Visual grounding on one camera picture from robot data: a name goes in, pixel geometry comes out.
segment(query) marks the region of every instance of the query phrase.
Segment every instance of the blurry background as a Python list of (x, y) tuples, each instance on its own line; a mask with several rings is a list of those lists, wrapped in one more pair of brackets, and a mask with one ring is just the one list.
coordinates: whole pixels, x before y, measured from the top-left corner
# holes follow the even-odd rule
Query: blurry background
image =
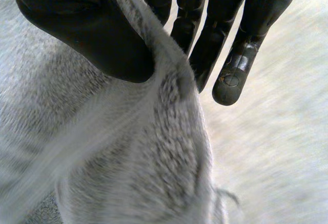
[(264, 40), (239, 101), (224, 107), (211, 92), (241, 14), (200, 95), (215, 182), (240, 198), (246, 223), (328, 223), (328, 0), (293, 0)]

